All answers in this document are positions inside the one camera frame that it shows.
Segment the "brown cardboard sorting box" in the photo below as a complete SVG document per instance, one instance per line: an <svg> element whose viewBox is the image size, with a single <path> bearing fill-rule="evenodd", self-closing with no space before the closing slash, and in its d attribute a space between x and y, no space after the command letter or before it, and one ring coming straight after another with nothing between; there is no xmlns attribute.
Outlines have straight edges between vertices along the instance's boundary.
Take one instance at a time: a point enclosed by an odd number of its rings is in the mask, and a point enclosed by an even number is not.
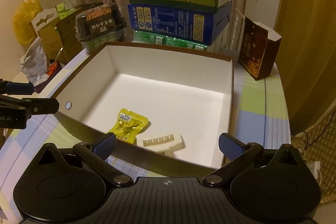
<svg viewBox="0 0 336 224"><path fill-rule="evenodd" d="M100 132L120 110L149 120L144 139L181 136L174 159L218 168L218 138L230 127L234 83L231 57L140 43L108 43L89 55L52 96L59 111Z"/></svg>

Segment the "silver foil bag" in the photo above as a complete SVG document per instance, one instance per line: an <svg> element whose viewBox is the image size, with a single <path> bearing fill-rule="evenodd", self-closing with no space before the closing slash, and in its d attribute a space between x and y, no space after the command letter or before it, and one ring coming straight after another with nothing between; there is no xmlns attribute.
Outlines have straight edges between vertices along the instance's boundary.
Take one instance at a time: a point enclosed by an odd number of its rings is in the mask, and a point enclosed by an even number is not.
<svg viewBox="0 0 336 224"><path fill-rule="evenodd" d="M42 40L37 37L30 45L26 54L20 59L20 70L32 84L40 81L49 69L49 59L42 46Z"/></svg>

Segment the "yellow snack packet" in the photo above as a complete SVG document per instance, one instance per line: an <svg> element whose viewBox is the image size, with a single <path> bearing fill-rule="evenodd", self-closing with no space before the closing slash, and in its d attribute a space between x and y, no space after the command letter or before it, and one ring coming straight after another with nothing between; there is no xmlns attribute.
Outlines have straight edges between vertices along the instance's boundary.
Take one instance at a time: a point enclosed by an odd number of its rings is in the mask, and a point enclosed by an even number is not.
<svg viewBox="0 0 336 224"><path fill-rule="evenodd" d="M116 123L107 133L114 133L118 140L134 144L136 136L148 123L149 120L145 116L128 109L121 109L117 114Z"/></svg>

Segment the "plaid tablecloth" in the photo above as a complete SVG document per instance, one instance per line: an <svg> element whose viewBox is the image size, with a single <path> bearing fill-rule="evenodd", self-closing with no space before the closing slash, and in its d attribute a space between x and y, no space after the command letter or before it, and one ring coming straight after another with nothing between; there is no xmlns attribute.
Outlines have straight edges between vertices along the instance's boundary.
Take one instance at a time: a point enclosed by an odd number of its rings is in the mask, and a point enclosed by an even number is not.
<svg viewBox="0 0 336 224"><path fill-rule="evenodd" d="M89 55L80 52L42 91L43 97L52 97L64 82ZM289 118L280 75L276 67L264 80L254 80L245 69L233 60L234 83L230 127L227 133L240 141L255 141L265 148L276 149L290 141ZM32 117L24 130L14 130L1 148L1 215L9 223L20 223L22 217L15 206L15 184L45 143L60 148L72 147L80 141L93 141L105 132L97 131L63 115ZM108 163L131 178L143 176L187 176L185 164L190 162L157 155L137 147L120 143ZM214 168L193 165L193 176L203 177Z"/></svg>

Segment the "brown cardboard carton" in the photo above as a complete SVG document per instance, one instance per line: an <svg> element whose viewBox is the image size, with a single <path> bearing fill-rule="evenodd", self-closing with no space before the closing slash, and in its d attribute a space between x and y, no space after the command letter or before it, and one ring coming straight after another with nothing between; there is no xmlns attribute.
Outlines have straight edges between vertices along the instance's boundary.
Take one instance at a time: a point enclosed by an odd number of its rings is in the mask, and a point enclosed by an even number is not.
<svg viewBox="0 0 336 224"><path fill-rule="evenodd" d="M60 20L56 24L56 28L58 30L58 34L60 36L60 40L62 42L63 50L62 50L62 61L63 64L68 64L78 53L83 50L83 46L80 42L77 41L76 35L76 21L75 18L81 12L85 10L97 7L102 5L102 2L91 3L86 5L79 5L76 7L75 12L68 15L66 18Z"/></svg>

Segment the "cream plastic hair clip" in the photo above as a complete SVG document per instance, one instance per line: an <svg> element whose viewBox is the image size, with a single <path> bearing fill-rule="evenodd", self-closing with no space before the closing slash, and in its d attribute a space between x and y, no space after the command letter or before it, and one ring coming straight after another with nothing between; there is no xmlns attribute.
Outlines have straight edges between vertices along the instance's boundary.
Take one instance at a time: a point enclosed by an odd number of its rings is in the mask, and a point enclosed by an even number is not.
<svg viewBox="0 0 336 224"><path fill-rule="evenodd" d="M170 134L158 138L143 139L140 141L143 148L166 156L173 156L175 151L184 148L181 135Z"/></svg>

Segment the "white power strip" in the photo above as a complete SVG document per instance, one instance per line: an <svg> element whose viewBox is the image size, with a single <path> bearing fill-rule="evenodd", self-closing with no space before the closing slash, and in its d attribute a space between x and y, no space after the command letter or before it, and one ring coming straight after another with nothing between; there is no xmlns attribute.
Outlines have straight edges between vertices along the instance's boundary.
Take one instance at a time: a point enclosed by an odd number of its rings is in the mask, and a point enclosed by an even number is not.
<svg viewBox="0 0 336 224"><path fill-rule="evenodd" d="M314 178L317 180L320 185L322 182L322 173L321 173L321 162L320 161L306 161L305 162Z"/></svg>

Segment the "yellow plastic bag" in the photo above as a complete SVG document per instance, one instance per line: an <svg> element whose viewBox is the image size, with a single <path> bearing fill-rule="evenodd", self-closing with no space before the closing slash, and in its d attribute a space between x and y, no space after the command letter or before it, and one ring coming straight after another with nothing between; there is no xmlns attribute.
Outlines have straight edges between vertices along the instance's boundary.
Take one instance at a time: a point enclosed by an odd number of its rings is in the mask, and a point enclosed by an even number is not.
<svg viewBox="0 0 336 224"><path fill-rule="evenodd" d="M24 0L15 13L12 24L19 44L29 47L37 38L31 21L43 11L39 0Z"/></svg>

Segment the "black Honglu food container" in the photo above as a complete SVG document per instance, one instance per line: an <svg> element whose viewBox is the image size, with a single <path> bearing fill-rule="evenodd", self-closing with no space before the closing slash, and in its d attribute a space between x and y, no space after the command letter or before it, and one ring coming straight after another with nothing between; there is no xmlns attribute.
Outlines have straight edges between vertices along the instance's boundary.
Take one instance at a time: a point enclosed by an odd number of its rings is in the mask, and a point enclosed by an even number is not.
<svg viewBox="0 0 336 224"><path fill-rule="evenodd" d="M88 53L107 42L122 42L127 22L115 3L103 4L76 15L76 39Z"/></svg>

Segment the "dark red gift bag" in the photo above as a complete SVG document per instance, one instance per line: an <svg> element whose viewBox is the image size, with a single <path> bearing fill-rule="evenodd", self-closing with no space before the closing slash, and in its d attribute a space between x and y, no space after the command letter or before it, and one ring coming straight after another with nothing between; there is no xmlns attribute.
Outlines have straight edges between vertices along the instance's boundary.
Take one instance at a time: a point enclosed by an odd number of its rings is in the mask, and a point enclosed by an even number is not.
<svg viewBox="0 0 336 224"><path fill-rule="evenodd" d="M238 63L256 81L267 78L273 68L282 36L261 22L238 14L244 21Z"/></svg>

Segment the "green drink pack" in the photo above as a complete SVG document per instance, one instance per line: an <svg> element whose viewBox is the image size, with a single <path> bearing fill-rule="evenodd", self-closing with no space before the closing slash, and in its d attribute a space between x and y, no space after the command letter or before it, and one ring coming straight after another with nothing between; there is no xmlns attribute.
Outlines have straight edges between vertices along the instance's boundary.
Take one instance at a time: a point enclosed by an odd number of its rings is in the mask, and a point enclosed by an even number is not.
<svg viewBox="0 0 336 224"><path fill-rule="evenodd" d="M173 38L171 36L155 34L147 31L134 30L134 40L142 43L187 48L192 50L201 50L207 52L214 51L214 46L205 46L203 44L191 42L188 40Z"/></svg>

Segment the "blue milk carton box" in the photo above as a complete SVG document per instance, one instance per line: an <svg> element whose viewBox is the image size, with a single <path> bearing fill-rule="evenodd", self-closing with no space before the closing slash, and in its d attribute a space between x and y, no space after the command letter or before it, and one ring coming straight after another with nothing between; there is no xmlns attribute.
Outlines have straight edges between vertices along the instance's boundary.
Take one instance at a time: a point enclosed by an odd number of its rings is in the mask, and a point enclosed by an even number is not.
<svg viewBox="0 0 336 224"><path fill-rule="evenodd" d="M210 46L229 23L231 3L216 13L177 9L158 5L128 5L130 26L173 38Z"/></svg>

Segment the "tan door curtain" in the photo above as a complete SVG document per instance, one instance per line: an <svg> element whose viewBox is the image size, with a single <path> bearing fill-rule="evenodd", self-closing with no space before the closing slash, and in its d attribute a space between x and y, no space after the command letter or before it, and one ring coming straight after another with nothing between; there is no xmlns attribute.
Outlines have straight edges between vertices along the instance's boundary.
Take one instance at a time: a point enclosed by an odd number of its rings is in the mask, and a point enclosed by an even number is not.
<svg viewBox="0 0 336 224"><path fill-rule="evenodd" d="M335 0L281 0L276 64L290 130L313 125L335 100Z"/></svg>

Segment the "white handled cardboard box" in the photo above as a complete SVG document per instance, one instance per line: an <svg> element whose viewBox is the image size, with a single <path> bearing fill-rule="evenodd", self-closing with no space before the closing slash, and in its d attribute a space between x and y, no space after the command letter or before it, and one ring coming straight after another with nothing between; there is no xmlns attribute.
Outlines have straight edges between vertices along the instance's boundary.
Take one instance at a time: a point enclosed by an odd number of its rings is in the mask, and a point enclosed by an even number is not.
<svg viewBox="0 0 336 224"><path fill-rule="evenodd" d="M56 59L62 48L62 42L56 30L56 24L59 22L59 15L55 7L44 9L31 21L37 36L42 40L47 57L52 60Z"/></svg>

